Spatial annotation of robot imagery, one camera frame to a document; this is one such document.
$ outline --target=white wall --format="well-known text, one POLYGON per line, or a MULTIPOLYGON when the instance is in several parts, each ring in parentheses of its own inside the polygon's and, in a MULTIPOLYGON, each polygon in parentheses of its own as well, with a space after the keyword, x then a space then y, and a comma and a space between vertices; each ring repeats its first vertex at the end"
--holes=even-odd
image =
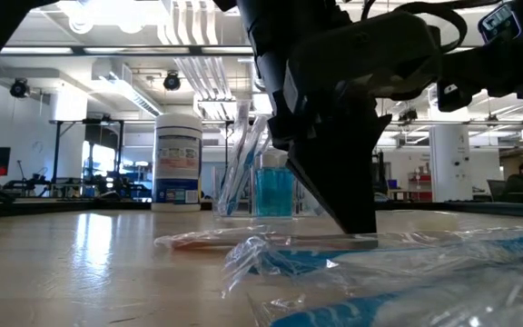
POLYGON ((17 160, 22 161, 25 177, 43 167, 51 177, 54 161, 54 126, 50 106, 33 99, 14 99, 0 85, 0 147, 11 147, 9 172, 0 183, 21 180, 17 160))
MULTIPOLYGON (((390 163, 391 178, 398 180, 401 188, 409 187, 409 173, 414 173, 419 166, 424 166, 430 160, 428 149, 386 151, 384 157, 385 162, 390 163)), ((488 192, 488 179, 503 179, 499 170, 498 150, 472 149, 469 160, 473 186, 488 192)))

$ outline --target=laboratory room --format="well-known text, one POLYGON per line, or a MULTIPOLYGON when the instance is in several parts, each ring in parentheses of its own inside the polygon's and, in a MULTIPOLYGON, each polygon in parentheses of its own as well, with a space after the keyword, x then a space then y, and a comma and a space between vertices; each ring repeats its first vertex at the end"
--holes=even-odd
POLYGON ((0 326, 456 325, 523 326, 523 0, 0 1, 0 326))

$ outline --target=wooden table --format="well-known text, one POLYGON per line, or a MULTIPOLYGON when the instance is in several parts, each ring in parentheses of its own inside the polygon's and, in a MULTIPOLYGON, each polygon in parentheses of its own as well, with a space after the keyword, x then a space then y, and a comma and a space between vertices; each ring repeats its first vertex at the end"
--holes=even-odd
MULTIPOLYGON (((242 295, 221 299, 226 251, 169 252, 153 246, 166 234, 250 224, 216 222, 210 212, 0 218, 0 326, 254 326, 242 295)), ((523 219, 379 213, 381 232, 518 224, 523 219)), ((328 217, 286 226, 293 233, 340 232, 328 217)))

